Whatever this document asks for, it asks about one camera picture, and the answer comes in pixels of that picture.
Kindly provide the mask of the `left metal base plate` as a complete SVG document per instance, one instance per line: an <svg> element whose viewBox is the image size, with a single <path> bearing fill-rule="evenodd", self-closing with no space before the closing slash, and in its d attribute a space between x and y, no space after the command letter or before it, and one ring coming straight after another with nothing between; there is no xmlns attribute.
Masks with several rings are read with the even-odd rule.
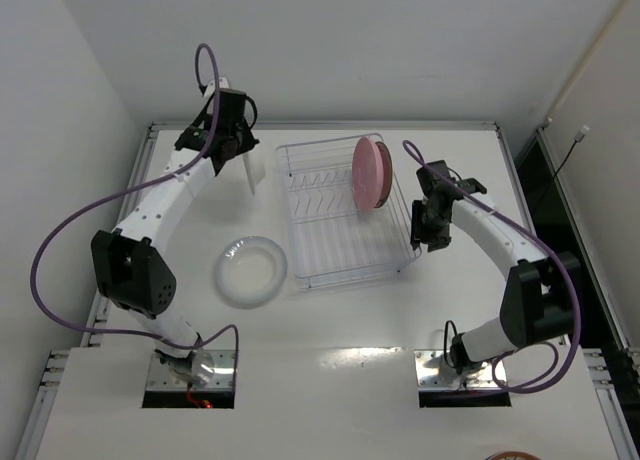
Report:
<svg viewBox="0 0 640 460"><path fill-rule="evenodd" d="M146 390L167 393L190 386L203 392L231 391L234 361L231 350L199 350L179 359L156 352L150 359Z"/></svg>

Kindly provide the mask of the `white wire dish rack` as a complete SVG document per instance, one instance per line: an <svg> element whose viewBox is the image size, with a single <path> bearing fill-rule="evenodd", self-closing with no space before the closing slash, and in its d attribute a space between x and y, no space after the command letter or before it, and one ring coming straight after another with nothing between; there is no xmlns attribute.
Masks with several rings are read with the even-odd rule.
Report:
<svg viewBox="0 0 640 460"><path fill-rule="evenodd" d="M275 150L294 276L303 288L393 275L422 253L410 244L410 209L397 182L381 207L364 212L356 205L352 160L362 137L285 144Z"/></svg>

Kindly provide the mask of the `blue rimmed glass plate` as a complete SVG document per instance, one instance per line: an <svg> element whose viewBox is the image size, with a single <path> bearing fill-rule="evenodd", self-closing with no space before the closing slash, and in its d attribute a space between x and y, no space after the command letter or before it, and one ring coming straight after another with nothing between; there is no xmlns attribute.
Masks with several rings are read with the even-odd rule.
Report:
<svg viewBox="0 0 640 460"><path fill-rule="evenodd" d="M243 155L243 165L251 194L255 196L257 186L266 176L264 158L259 153L248 152Z"/></svg>
<svg viewBox="0 0 640 460"><path fill-rule="evenodd" d="M287 271L287 258L279 244L266 237L247 236L223 249L216 261L214 280L227 304L254 309L279 294Z"/></svg>

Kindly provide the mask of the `pink plastic plate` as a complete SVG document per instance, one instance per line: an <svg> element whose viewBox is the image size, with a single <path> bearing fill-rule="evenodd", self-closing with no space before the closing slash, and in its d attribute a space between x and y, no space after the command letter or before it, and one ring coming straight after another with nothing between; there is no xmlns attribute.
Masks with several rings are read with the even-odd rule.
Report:
<svg viewBox="0 0 640 460"><path fill-rule="evenodd" d="M369 137L361 137L352 158L352 188L359 210L371 211L379 203L384 186L384 168L380 148Z"/></svg>

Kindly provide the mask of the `orange rimmed round object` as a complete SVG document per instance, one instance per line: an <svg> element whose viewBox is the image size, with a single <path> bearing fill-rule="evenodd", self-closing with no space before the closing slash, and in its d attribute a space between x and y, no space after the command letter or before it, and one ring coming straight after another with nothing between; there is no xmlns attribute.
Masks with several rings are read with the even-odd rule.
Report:
<svg viewBox="0 0 640 460"><path fill-rule="evenodd" d="M540 460L540 457L519 450L507 450L493 453L486 460Z"/></svg>

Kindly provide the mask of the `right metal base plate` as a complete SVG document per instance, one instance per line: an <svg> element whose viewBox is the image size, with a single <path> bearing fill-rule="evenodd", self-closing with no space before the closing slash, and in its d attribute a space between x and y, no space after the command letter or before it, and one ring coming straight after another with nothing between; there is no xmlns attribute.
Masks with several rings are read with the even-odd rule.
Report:
<svg viewBox="0 0 640 460"><path fill-rule="evenodd" d="M507 376L501 362L493 368L490 362L482 362L458 374L444 360L441 349L415 350L414 362L418 390L427 393L471 393L499 391L497 378L507 384Z"/></svg>

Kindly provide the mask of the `metal base plate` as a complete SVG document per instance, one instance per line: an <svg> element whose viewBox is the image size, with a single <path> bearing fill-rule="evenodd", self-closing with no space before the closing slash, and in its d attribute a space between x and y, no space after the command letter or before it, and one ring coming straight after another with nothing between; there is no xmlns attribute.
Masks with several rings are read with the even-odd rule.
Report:
<svg viewBox="0 0 640 460"><path fill-rule="evenodd" d="M415 350L414 362L418 390L427 393L471 393L499 391L497 378L507 384L507 376L501 362L493 368L490 362L482 362L458 374L444 360L441 349Z"/></svg>
<svg viewBox="0 0 640 460"><path fill-rule="evenodd" d="M231 350L199 350L179 359L156 352L150 359L146 390L167 393L190 386L203 392L231 391L234 361Z"/></svg>

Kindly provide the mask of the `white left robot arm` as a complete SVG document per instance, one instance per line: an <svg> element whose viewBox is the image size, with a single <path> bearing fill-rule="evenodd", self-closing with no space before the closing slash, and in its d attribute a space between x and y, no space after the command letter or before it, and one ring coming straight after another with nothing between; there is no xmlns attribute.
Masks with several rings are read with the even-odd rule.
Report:
<svg viewBox="0 0 640 460"><path fill-rule="evenodd" d="M91 241L98 290L156 338L156 355L177 378L205 384L214 363L202 337L180 312L177 280L163 254L180 219L224 165L258 141L245 110L255 106L244 92L223 88L220 109L203 108L178 137L165 165L167 181L151 187L113 231Z"/></svg>

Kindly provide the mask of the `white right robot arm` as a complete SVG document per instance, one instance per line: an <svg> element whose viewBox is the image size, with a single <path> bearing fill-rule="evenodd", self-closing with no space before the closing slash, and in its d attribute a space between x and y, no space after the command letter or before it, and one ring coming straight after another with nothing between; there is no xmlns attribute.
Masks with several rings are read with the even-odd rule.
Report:
<svg viewBox="0 0 640 460"><path fill-rule="evenodd" d="M580 264L557 254L483 201L486 188L473 178L438 178L417 172L423 192L412 203L410 243L429 252L447 248L450 227L471 237L503 275L506 285L496 318L462 333L444 347L458 374L552 338L578 333Z"/></svg>

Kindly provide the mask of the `green rimmed white plate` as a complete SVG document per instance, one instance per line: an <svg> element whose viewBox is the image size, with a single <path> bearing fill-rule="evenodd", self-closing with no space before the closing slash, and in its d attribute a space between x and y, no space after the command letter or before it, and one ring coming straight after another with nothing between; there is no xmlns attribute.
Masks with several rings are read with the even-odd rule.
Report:
<svg viewBox="0 0 640 460"><path fill-rule="evenodd" d="M378 146L381 155L383 173L382 191L376 207L381 208L386 203L391 192L393 183L393 164L386 144L382 141L377 141L376 145Z"/></svg>

